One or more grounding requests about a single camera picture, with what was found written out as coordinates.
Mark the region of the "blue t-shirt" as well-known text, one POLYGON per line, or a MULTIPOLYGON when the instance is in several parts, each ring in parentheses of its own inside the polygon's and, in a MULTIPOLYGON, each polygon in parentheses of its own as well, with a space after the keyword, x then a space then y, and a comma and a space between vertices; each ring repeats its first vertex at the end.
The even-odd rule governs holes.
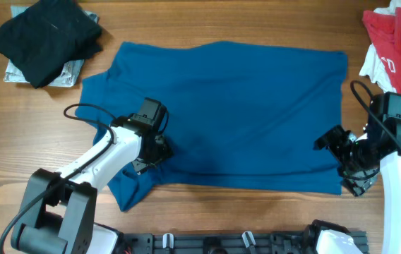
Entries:
POLYGON ((314 143, 341 122, 347 64, 338 51, 125 42, 107 71, 83 81, 76 115, 101 138, 145 98, 168 109, 172 157, 144 174, 125 166, 108 184, 123 211, 168 183, 339 195, 337 161, 314 143))

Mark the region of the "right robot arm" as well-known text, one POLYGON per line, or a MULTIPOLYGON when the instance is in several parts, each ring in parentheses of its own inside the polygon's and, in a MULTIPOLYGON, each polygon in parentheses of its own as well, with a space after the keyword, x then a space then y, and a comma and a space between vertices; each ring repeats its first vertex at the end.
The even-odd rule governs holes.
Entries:
POLYGON ((369 105, 364 135, 357 138, 340 125, 314 143, 328 149, 340 163, 345 186, 363 195, 381 175, 384 188, 383 253, 401 253, 401 95, 374 95, 369 105))

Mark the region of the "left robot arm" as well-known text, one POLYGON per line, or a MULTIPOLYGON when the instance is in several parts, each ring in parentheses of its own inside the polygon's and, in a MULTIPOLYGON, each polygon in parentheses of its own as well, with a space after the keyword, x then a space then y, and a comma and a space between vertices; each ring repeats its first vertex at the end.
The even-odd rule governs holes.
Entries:
POLYGON ((76 161, 57 171, 35 171, 18 214, 4 230, 11 246, 24 253, 94 252, 99 191, 128 164, 142 174, 171 156, 163 136, 168 121, 167 113, 117 117, 76 161))

